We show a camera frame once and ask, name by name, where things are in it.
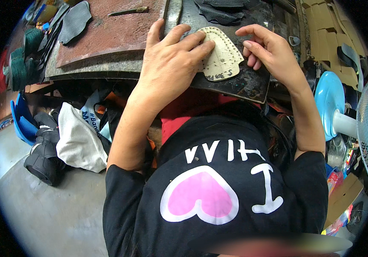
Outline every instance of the white fan pole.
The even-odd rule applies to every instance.
[[[332,129],[335,134],[341,133],[358,139],[356,133],[356,120],[341,114],[338,109],[335,110],[332,117]]]

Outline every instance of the hand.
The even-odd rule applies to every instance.
[[[190,86],[199,62],[215,47],[212,40],[198,45],[205,38],[204,32],[193,33],[180,41],[191,29],[187,24],[175,26],[160,41],[158,35],[163,23],[163,19],[156,21],[148,32],[140,79],[131,93],[134,102],[145,101],[156,112]]]
[[[237,36],[253,35],[251,40],[243,42],[243,55],[248,58],[248,66],[257,70],[261,62],[268,71],[288,89],[302,85],[305,76],[289,47],[281,36],[258,25],[248,25],[235,32]]]

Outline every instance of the fan grille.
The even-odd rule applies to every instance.
[[[368,173],[368,83],[362,90],[356,113],[356,130],[362,161]]]

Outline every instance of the metal plate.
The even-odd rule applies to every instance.
[[[102,54],[145,49],[151,25],[164,18],[168,0],[89,0],[92,21],[67,46],[60,45],[56,67]],[[148,13],[132,13],[108,17],[117,12],[142,6]]]

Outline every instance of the fingernail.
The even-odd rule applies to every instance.
[[[244,41],[242,44],[243,44],[246,48],[250,48],[250,47],[252,47],[252,44],[251,44],[250,42],[248,42],[248,41]]]

